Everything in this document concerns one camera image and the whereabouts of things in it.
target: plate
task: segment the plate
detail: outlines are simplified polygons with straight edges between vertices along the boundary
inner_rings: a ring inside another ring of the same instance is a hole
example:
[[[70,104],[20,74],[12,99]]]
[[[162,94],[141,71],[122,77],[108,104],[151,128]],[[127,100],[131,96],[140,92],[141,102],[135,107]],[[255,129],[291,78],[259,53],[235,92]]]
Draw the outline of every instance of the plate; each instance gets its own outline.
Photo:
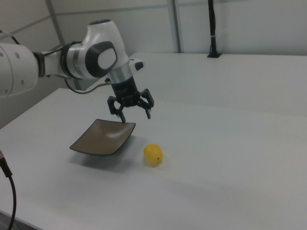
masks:
[[[130,137],[134,127],[135,123],[96,119],[70,149],[92,155],[112,155]]]

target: black cable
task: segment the black cable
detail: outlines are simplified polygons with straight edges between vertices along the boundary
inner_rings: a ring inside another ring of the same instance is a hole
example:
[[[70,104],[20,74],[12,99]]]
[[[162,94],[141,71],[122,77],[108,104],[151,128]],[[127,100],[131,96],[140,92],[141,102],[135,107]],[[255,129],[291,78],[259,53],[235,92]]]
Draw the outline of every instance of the black cable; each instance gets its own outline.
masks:
[[[61,48],[59,48],[59,49],[56,49],[56,50],[50,51],[50,52],[48,52],[48,53],[45,53],[45,54],[44,54],[44,56],[48,56],[48,55],[50,55],[50,54],[53,54],[53,53],[58,52],[58,51],[61,51],[61,50],[62,50],[62,47],[61,47]]]
[[[13,41],[14,41],[16,44],[20,45],[20,43],[17,41],[17,39],[16,39],[12,34],[10,34],[9,32],[6,32],[6,31],[4,31],[4,30],[0,30],[0,33],[7,34],[8,36],[10,36],[10,37],[13,39]]]
[[[78,94],[87,94],[87,93],[90,93],[90,92],[93,92],[95,89],[97,89],[98,87],[100,87],[100,86],[105,86],[105,85],[109,85],[110,83],[102,83],[102,84],[99,84],[99,85],[96,85],[93,89],[91,89],[90,91],[85,91],[85,92],[78,92],[78,91],[75,91],[69,84],[68,84],[68,82],[67,82],[67,79],[65,79],[65,83],[66,83],[66,85],[67,85],[67,87],[71,90],[71,91],[73,91],[73,92],[75,92],[75,93],[78,93]]]
[[[9,225],[9,228],[8,228],[8,230],[11,230],[12,227],[13,227],[13,224],[14,224],[14,220],[15,220],[17,198],[16,198],[16,189],[15,189],[15,184],[14,184],[13,178],[10,176],[9,180],[11,182],[11,186],[12,186],[12,190],[13,190],[13,213],[12,213],[10,225]]]

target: black pole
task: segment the black pole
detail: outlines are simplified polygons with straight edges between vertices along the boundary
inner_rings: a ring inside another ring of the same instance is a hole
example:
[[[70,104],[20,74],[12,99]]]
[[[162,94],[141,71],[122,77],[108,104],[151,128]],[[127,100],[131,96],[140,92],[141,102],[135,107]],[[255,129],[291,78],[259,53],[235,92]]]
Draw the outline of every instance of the black pole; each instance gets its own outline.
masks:
[[[219,54],[216,50],[216,40],[215,40],[215,14],[213,8],[213,0],[208,0],[209,7],[209,20],[210,20],[210,35],[211,35],[211,46],[208,57],[209,58],[218,58]]]

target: yellow lemon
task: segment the yellow lemon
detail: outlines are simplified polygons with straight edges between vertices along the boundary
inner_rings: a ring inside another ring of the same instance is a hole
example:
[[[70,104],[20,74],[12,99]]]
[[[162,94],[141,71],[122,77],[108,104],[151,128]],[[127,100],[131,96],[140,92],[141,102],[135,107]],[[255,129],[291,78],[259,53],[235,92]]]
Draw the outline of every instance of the yellow lemon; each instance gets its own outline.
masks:
[[[147,145],[144,148],[144,155],[150,164],[156,165],[163,159],[163,152],[160,146],[156,144]]]

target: brown plate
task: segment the brown plate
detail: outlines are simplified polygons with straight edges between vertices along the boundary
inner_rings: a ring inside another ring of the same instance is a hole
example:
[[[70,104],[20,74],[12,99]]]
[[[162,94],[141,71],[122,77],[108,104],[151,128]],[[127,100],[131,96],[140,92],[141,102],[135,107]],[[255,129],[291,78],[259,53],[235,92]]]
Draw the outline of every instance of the brown plate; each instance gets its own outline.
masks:
[[[70,149],[86,154],[112,155],[130,137],[134,127],[135,123],[96,119]]]

